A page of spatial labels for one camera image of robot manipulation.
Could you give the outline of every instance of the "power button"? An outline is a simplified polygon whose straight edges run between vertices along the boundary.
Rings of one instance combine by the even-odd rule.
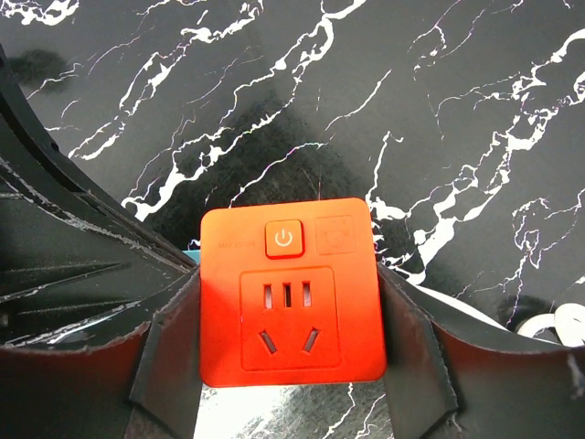
[[[297,219],[272,221],[266,224],[266,255],[269,258],[293,258],[301,256],[303,225]]]

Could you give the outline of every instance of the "orange plastic panel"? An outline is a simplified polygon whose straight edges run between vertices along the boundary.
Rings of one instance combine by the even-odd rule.
[[[366,203],[210,211],[200,321],[211,387],[379,379],[386,350]]]

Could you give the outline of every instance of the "reflective surface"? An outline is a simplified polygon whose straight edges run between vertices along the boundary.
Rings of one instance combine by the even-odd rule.
[[[209,209],[355,196],[384,264],[501,325],[585,304],[581,0],[14,0],[0,14],[61,151],[179,248],[197,248]],[[389,437],[383,394],[207,390],[197,437]]]

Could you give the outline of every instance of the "socket outlet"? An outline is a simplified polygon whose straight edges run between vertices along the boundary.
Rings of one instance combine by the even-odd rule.
[[[329,267],[240,277],[242,368],[332,368],[341,361]]]
[[[370,381],[386,371],[364,200],[211,210],[200,275],[208,386]]]

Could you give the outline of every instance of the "white power symbol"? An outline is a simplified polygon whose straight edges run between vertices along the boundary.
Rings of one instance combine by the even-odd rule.
[[[284,240],[286,239],[286,233],[289,234],[289,239],[287,242],[284,242]],[[278,232],[274,235],[274,241],[276,242],[276,245],[278,245],[280,247],[288,247],[289,245],[291,245],[291,243],[293,242],[293,234],[290,233],[289,231],[286,232],[286,231],[284,231],[284,229],[282,229],[281,235],[282,235],[281,238],[279,237]]]

